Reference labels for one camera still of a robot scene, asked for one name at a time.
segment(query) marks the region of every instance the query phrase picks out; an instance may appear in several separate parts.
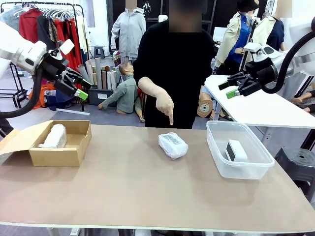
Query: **clear plastic bin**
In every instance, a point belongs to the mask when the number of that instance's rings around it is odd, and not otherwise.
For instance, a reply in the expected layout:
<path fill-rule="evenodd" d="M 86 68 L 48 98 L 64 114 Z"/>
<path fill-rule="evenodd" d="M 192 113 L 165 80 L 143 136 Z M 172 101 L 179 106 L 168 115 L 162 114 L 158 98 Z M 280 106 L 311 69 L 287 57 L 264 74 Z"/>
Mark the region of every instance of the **clear plastic bin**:
<path fill-rule="evenodd" d="M 237 122 L 208 121 L 207 141 L 220 174 L 225 178 L 261 179 L 275 160 L 247 125 Z M 248 162 L 226 159 L 228 140 L 238 140 Z"/>

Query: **green jacket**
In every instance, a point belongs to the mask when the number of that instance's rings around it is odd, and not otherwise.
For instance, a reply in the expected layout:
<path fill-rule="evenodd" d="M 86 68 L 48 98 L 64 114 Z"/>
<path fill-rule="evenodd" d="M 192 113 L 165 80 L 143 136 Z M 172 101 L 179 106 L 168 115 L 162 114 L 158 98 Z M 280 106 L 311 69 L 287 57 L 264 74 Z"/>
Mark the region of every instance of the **green jacket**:
<path fill-rule="evenodd" d="M 102 102 L 102 106 L 106 109 L 109 104 L 117 102 L 117 109 L 123 112 L 132 113 L 133 104 L 135 104 L 136 111 L 141 110 L 141 102 L 137 90 L 138 87 L 133 78 L 133 74 L 126 75 L 125 81 L 118 85 L 109 98 Z"/>

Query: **open cardboard box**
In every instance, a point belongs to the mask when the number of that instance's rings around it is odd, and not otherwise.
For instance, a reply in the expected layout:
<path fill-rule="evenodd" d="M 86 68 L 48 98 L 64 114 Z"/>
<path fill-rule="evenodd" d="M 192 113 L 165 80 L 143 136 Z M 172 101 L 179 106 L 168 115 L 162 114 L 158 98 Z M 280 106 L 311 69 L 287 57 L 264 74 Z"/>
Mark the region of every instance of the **open cardboard box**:
<path fill-rule="evenodd" d="M 67 143 L 64 148 L 39 148 L 54 124 L 66 128 Z M 91 123 L 85 120 L 50 120 L 13 130 L 0 142 L 0 155 L 28 150 L 34 166 L 80 166 L 91 139 Z"/>

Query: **robotic arm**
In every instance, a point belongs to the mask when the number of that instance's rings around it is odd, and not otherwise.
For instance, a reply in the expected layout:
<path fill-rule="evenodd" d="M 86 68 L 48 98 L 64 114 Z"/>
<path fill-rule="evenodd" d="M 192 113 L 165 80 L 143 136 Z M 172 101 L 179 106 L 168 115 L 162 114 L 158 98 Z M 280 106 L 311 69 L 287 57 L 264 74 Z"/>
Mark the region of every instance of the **robotic arm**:
<path fill-rule="evenodd" d="M 315 74 L 315 18 L 311 24 L 310 21 L 305 24 L 292 24 L 290 32 L 296 43 L 288 53 L 276 52 L 268 45 L 261 46 L 256 43 L 245 46 L 245 49 L 252 55 L 256 54 L 256 57 L 246 64 L 247 74 L 240 72 L 219 85 L 220 90 L 238 86 L 236 90 L 226 94 L 227 98 L 249 96 L 260 89 L 266 93 L 276 93 L 284 85 L 287 76 L 300 71 Z M 266 85 L 272 81 L 277 81 L 276 86 L 267 88 Z"/>
<path fill-rule="evenodd" d="M 29 112 L 37 104 L 41 90 L 41 80 L 45 78 L 54 83 L 55 88 L 67 95 L 74 95 L 86 100 L 88 95 L 76 88 L 78 83 L 89 89 L 92 85 L 76 71 L 68 68 L 67 61 L 61 54 L 68 54 L 74 47 L 71 40 L 58 42 L 59 47 L 47 51 L 46 44 L 38 41 L 35 44 L 25 40 L 16 30 L 0 22 L 0 78 L 12 62 L 33 75 L 33 96 L 21 109 L 12 112 L 0 112 L 0 118 L 13 118 Z"/>

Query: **bubble wrapped package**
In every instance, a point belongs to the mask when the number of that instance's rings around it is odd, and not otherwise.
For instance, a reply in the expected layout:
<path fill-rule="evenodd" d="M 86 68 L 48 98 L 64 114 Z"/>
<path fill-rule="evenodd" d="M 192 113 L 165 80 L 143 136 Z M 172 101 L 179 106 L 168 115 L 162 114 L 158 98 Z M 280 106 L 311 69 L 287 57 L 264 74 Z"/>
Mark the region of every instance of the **bubble wrapped package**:
<path fill-rule="evenodd" d="M 172 160 L 184 156 L 188 151 L 188 145 L 175 133 L 160 134 L 158 144 Z"/>
<path fill-rule="evenodd" d="M 48 134 L 44 144 L 40 144 L 39 148 L 64 148 L 67 142 L 66 129 L 62 124 L 55 124 Z"/>

